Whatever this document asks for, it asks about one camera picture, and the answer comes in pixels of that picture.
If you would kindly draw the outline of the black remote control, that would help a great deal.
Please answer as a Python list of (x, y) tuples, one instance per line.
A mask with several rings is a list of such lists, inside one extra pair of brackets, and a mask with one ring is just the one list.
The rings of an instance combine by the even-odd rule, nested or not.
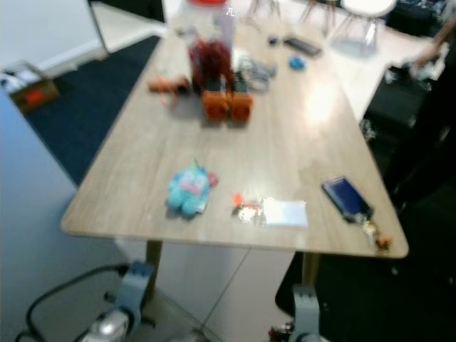
[(322, 48), (317, 46), (315, 43), (310, 41), (306, 41), (302, 37), (297, 36), (287, 36), (284, 37), (282, 43), (288, 48), (292, 48), (297, 52), (301, 53), (304, 56), (308, 56), (309, 58), (315, 58), (316, 56), (320, 56), (322, 54)]

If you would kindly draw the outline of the white partition panel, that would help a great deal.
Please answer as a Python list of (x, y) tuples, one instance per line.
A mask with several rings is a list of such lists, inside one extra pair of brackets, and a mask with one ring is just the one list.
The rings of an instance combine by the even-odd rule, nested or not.
[(74, 342), (110, 304), (114, 271), (92, 276), (38, 304), (36, 300), (86, 271), (127, 263), (110, 239), (72, 237), (60, 222), (77, 187), (0, 89), (0, 335), (25, 331), (26, 313), (46, 342)]

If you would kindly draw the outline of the silver metal parts pile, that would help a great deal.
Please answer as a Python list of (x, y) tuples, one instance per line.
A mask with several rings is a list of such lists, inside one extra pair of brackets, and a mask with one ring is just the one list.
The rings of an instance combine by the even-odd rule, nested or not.
[(271, 81), (276, 77), (277, 66), (255, 60), (251, 56), (241, 56), (232, 62), (232, 70), (250, 91), (265, 93), (270, 91)]

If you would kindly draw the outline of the turquoise plush toy keychain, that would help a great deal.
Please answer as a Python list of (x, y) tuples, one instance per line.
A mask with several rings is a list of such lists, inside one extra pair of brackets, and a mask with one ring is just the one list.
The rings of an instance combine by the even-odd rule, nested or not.
[(168, 185), (166, 205), (172, 212), (192, 219), (202, 214), (209, 193), (219, 184), (219, 178), (198, 162), (177, 172)]

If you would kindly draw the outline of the person in dark clothes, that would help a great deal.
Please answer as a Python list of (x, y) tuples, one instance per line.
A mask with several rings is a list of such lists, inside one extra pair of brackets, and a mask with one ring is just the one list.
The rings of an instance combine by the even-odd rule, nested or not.
[(456, 177), (456, 33), (446, 33), (415, 64), (435, 56), (443, 43), (447, 44), (444, 69), (385, 169), (384, 185), (398, 211), (433, 195)]

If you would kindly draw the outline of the orange handled tool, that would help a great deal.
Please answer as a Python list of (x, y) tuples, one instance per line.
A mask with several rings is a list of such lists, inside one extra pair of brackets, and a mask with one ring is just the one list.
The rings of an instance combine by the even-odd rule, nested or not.
[(186, 77), (176, 79), (156, 78), (147, 82), (147, 88), (149, 88), (151, 93), (178, 95), (191, 90), (191, 81)]

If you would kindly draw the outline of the small keys with orange tag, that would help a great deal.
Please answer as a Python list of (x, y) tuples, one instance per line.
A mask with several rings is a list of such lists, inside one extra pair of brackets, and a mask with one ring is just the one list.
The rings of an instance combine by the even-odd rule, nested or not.
[(241, 193), (232, 195), (232, 216), (247, 224), (258, 224), (263, 221), (263, 199), (247, 198)]

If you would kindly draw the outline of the white card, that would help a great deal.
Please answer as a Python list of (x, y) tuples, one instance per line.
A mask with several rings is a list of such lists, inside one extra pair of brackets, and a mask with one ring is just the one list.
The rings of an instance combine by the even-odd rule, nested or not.
[(279, 199), (266, 198), (261, 202), (261, 217), (264, 224), (271, 226), (306, 227), (309, 225), (304, 201), (279, 201)]

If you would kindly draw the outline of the dark rug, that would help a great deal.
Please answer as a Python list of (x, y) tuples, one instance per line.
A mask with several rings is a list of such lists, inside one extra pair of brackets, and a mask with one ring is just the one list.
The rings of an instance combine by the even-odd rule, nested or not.
[(75, 185), (87, 175), (159, 41), (148, 37), (55, 78), (60, 95), (26, 115)]
[(456, 208), (400, 218), (404, 259), (322, 255), (316, 293), (330, 342), (456, 342)]

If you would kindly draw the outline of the wooden table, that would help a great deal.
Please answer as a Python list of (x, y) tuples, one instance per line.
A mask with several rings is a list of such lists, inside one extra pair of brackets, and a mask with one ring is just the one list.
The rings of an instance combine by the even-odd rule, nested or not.
[[(121, 108), (61, 226), (82, 237), (208, 244), (322, 254), (401, 259), (410, 247), (377, 163), (351, 110), (328, 54), (323, 29), (286, 19), (237, 19), (234, 45), (251, 58), (276, 64), (270, 91), (254, 97), (247, 124), (208, 123), (195, 95), (172, 100), (150, 93), (147, 82), (188, 76), (189, 45), (197, 37), (183, 6), (170, 19), (130, 97)], [(175, 29), (192, 30), (177, 36)], [(269, 37), (278, 37), (270, 46)], [(297, 36), (322, 48), (304, 56), (282, 43)], [(288, 66), (305, 59), (303, 71)], [(219, 178), (202, 214), (187, 219), (166, 205), (168, 185), (198, 162)], [(359, 226), (348, 224), (321, 189), (346, 177), (375, 210), (392, 238), (390, 251), (371, 248)], [(232, 195), (306, 202), (306, 227), (247, 224), (232, 216)]]

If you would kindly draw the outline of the open cardboard box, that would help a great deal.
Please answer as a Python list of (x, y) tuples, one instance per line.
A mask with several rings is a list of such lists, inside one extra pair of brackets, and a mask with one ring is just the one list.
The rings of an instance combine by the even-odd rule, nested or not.
[(26, 62), (3, 69), (1, 85), (23, 114), (29, 114), (60, 95), (52, 78)]

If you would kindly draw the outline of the dark blue card holder keychain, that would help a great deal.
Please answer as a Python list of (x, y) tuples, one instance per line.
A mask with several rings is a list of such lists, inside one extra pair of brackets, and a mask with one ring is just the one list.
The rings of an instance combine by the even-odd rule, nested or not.
[(379, 253), (390, 251), (392, 238), (379, 230), (373, 219), (374, 208), (346, 177), (325, 180), (321, 189), (348, 224), (359, 226), (365, 232), (373, 250)]

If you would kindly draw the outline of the orange cylinder device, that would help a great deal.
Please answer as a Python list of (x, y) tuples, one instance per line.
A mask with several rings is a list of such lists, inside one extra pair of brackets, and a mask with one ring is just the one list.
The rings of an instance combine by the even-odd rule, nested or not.
[(201, 92), (201, 101), (206, 120), (228, 120), (231, 100), (227, 91), (205, 89)]
[(254, 97), (250, 92), (232, 92), (230, 94), (229, 114), (236, 123), (248, 123), (250, 120)]

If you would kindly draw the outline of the clear jar with red lid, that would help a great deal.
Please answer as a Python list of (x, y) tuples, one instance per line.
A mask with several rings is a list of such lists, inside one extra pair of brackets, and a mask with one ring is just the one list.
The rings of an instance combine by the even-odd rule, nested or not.
[(187, 22), (197, 37), (189, 45), (192, 84), (197, 90), (214, 82), (231, 88), (235, 81), (232, 71), (232, 43), (237, 17), (230, 0), (187, 0)]

